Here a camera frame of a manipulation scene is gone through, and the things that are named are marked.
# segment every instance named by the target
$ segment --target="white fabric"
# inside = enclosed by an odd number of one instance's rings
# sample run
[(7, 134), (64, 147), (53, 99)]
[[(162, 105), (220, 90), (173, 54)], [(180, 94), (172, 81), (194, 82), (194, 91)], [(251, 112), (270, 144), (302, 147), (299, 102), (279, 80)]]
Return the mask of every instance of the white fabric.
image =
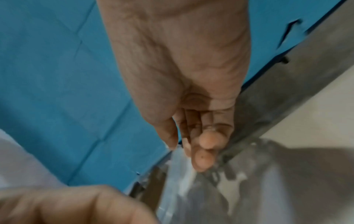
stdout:
[(0, 129), (0, 189), (23, 186), (62, 187), (64, 184)]

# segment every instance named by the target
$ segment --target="palm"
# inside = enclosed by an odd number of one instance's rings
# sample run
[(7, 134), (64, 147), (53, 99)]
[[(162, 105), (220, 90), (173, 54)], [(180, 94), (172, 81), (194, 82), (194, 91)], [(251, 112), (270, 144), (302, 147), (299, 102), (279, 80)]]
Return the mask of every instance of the palm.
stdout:
[(233, 131), (248, 69), (247, 1), (101, 0), (119, 69), (142, 116), (197, 170), (210, 167)]

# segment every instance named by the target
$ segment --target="hand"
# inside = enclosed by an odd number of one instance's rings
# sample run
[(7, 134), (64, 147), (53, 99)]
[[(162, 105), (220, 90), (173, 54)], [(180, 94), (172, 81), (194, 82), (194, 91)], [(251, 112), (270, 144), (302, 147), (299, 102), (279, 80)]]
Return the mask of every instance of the hand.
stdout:
[(143, 118), (171, 148), (179, 126), (197, 171), (233, 132), (248, 70), (247, 0), (98, 0), (123, 79)]
[(0, 191), (2, 224), (157, 224), (143, 204), (106, 186)]

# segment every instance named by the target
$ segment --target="blue sheet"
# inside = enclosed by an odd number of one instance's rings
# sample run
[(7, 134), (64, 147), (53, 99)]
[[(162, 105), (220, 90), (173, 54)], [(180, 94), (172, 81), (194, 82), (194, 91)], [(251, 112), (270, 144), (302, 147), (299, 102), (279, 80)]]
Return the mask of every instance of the blue sheet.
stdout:
[[(245, 81), (338, 2), (250, 0)], [(93, 0), (0, 0), (0, 128), (69, 185), (125, 190), (167, 153), (126, 90)]]

